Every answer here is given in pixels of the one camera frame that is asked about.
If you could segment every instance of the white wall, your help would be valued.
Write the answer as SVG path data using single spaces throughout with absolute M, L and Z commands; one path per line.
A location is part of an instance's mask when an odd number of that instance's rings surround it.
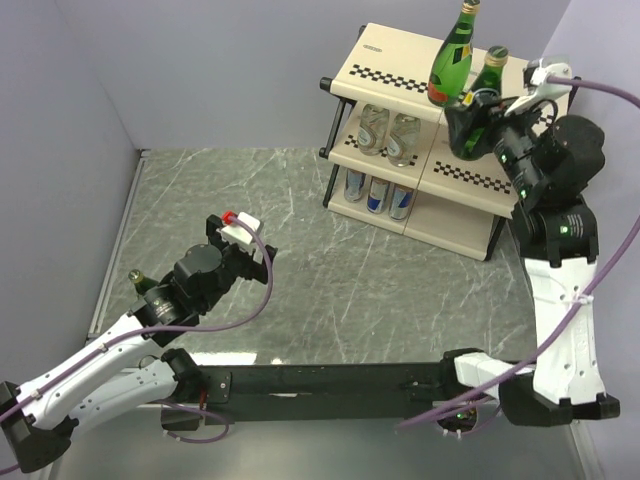
M 0 64 L 0 380 L 21 383 L 82 346 L 137 159 L 53 0 L 0 2 Z
M 547 53 L 566 52 L 575 75 L 614 84 L 638 95 L 640 59 L 635 32 L 637 0 L 573 0 L 553 35 Z M 586 190 L 598 218 L 602 265 L 640 213 L 640 111 L 610 95 L 580 91 L 574 113 L 606 134 L 605 169 Z M 640 321 L 638 319 L 640 242 L 596 290 L 598 361 L 607 390 L 620 399 L 619 419 L 593 422 L 590 431 L 607 478 L 637 478 L 640 472 Z
M 462 0 L 57 0 L 137 147 L 320 146 L 320 91 L 375 22 L 444 38 Z M 480 47 L 539 56 L 569 0 L 483 0 Z

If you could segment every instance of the blue and silver can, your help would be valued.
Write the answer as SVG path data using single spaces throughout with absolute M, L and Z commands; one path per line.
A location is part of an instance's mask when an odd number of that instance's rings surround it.
M 387 180 L 377 177 L 371 178 L 371 188 L 367 199 L 367 208 L 371 213 L 382 213 L 388 193 L 389 182 Z
M 362 198 L 362 189 L 366 175 L 357 170 L 347 169 L 347 180 L 344 186 L 344 198 L 357 202 Z
M 409 215 L 409 206 L 413 189 L 396 185 L 393 187 L 391 195 L 391 205 L 389 206 L 389 216 L 394 220 L 404 220 Z

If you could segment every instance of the green bottle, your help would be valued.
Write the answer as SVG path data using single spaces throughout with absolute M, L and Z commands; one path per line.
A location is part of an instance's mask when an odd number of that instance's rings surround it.
M 443 42 L 431 67 L 429 100 L 445 107 L 458 100 L 471 71 L 473 22 L 480 0 L 465 0 L 455 27 Z
M 158 282 L 146 277 L 140 270 L 131 270 L 129 272 L 129 280 L 133 283 L 133 288 L 136 289 L 136 293 L 140 297 L 158 285 Z
M 509 50 L 507 47 L 496 45 L 491 47 L 484 57 L 484 67 L 478 78 L 473 82 L 471 88 L 467 92 L 462 101 L 465 107 L 468 107 L 473 102 L 475 96 L 482 96 L 487 98 L 499 98 L 502 96 L 502 71 L 504 66 L 509 60 Z M 476 145 L 484 128 L 478 128 L 473 131 L 469 140 L 464 146 L 462 155 L 463 160 L 477 160 L 479 155 L 473 154 L 473 147 Z

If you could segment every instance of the marble tabletop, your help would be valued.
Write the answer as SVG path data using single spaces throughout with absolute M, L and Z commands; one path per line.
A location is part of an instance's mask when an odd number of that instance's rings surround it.
M 172 346 L 258 364 L 438 361 L 463 347 L 511 360 L 532 351 L 533 303 L 508 229 L 489 262 L 381 230 L 322 207 L 330 170 L 310 148 L 152 150 L 100 331 L 135 300 L 130 269 L 162 277 L 206 241 L 211 213 L 234 210 L 263 220 L 264 240 L 279 248 L 272 300 L 249 325 Z M 202 324 L 241 318 L 264 290 L 236 282 Z

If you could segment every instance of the checkered pattern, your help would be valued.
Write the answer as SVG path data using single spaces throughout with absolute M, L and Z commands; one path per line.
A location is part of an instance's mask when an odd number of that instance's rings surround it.
M 538 118 L 536 125 L 544 125 L 545 129 L 549 128 L 551 125 L 553 125 L 553 113 L 543 113 L 542 115 L 540 115 L 540 118 Z
M 353 148 L 358 148 L 358 139 L 356 137 L 354 137 L 353 135 L 349 135 L 347 137 L 347 141 L 344 142 L 344 144 L 345 145 L 351 145 Z M 380 150 L 380 156 L 381 157 L 386 158 L 387 155 L 389 155 L 388 152 L 387 152 L 387 147 L 384 147 L 382 150 Z M 418 156 L 414 155 L 413 159 L 417 160 Z M 409 162 L 409 165 L 411 165 L 411 166 L 414 166 L 415 164 L 416 164 L 415 161 Z
M 502 180 L 493 179 L 491 177 L 483 177 L 479 173 L 471 173 L 469 170 L 452 167 L 448 163 L 436 161 L 436 166 L 433 171 L 441 173 L 445 177 L 452 177 L 456 180 L 460 179 L 463 182 L 481 185 L 484 188 L 493 189 L 496 192 L 503 192 L 506 195 L 511 193 L 511 183 L 509 182 L 503 182 Z
M 371 70 L 369 67 L 362 67 L 357 63 L 353 65 L 349 75 L 359 75 L 360 78 L 368 78 L 373 82 L 382 82 L 385 85 L 393 85 L 394 87 L 404 88 L 409 91 L 425 93 L 429 88 L 426 82 L 419 82 L 411 78 L 396 77 L 392 73 L 382 73 L 380 70 Z

